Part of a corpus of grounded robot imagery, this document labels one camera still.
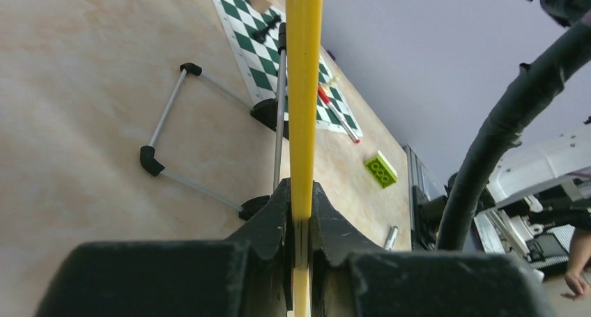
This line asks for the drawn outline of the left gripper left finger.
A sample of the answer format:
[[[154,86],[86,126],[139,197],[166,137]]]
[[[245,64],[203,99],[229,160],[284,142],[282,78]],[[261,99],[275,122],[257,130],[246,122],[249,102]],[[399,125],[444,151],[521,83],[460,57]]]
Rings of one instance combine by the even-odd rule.
[[[64,259],[37,316],[285,316],[291,293],[284,179],[223,240],[87,242]]]

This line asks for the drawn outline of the yellow framed whiteboard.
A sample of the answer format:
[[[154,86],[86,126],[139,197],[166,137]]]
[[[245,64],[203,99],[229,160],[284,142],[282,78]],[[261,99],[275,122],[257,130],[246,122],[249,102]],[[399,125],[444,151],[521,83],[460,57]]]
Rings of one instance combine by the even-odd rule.
[[[293,312],[306,316],[309,221],[312,216],[316,101],[323,0],[285,0],[289,78],[291,217],[294,229]]]

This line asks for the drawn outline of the person hand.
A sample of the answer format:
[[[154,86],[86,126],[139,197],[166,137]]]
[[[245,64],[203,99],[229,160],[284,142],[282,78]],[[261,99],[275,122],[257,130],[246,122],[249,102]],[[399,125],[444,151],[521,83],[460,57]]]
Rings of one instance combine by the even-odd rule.
[[[567,272],[564,280],[570,292],[562,293],[561,296],[568,300],[582,300],[590,294],[590,285],[583,278],[582,274]]]

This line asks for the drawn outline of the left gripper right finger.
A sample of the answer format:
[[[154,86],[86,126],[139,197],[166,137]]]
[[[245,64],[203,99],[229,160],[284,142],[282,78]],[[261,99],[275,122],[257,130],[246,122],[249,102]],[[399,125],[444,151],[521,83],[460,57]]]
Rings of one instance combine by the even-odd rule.
[[[319,183],[312,194],[313,316],[552,316],[542,283],[504,254],[387,252]]]

